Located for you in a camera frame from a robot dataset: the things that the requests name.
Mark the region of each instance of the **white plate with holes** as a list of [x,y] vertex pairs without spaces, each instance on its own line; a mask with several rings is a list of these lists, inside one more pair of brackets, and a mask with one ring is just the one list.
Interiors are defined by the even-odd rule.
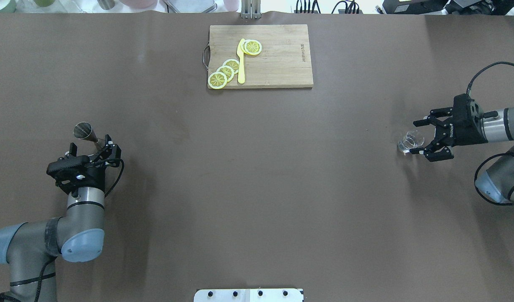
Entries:
[[303,289],[198,290],[194,302],[303,302]]

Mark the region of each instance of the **white bracket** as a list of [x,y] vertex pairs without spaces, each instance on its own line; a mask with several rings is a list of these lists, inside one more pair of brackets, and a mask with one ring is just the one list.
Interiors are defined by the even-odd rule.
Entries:
[[194,302],[304,302],[303,289],[198,290]]
[[242,19],[261,19],[261,0],[242,0]]

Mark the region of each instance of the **lemon slice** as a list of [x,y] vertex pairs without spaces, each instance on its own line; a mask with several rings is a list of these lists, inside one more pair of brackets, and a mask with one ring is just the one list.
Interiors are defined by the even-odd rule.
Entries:
[[244,42],[244,48],[242,48],[242,50],[244,50],[244,53],[249,55],[258,55],[259,53],[261,53],[262,45],[261,42],[257,40],[246,40]]
[[229,59],[226,60],[222,65],[223,66],[229,66],[234,70],[234,75],[238,74],[238,65],[240,62],[236,59]]
[[212,88],[212,89],[221,89],[221,88],[224,88],[225,85],[227,84],[227,76],[223,73],[223,72],[220,72],[220,71],[217,71],[215,73],[212,73],[210,76],[209,76],[209,86]]
[[234,69],[231,66],[223,65],[216,71],[220,71],[227,76],[227,82],[229,83],[234,78]]

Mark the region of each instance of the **brown table surface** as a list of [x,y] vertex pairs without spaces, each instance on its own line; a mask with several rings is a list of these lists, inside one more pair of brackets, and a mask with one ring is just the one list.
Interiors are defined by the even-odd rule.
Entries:
[[[207,89],[209,25],[270,23],[308,24],[313,89]],[[514,17],[0,14],[0,228],[65,214],[45,169],[86,120],[127,167],[102,256],[57,260],[61,301],[259,286],[307,302],[514,301],[514,208],[473,187],[512,143],[439,163],[396,149],[499,60],[514,62]],[[485,72],[473,97],[513,107],[514,68]],[[0,292],[8,277],[0,265]]]

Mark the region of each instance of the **cutting board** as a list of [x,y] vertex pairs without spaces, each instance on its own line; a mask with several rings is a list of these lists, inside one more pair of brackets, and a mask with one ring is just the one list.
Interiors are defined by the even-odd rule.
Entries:
[[209,75],[225,60],[238,60],[236,47],[242,38],[261,42],[262,52],[245,55],[244,84],[238,84],[235,75],[224,89],[313,87],[306,24],[211,25]]

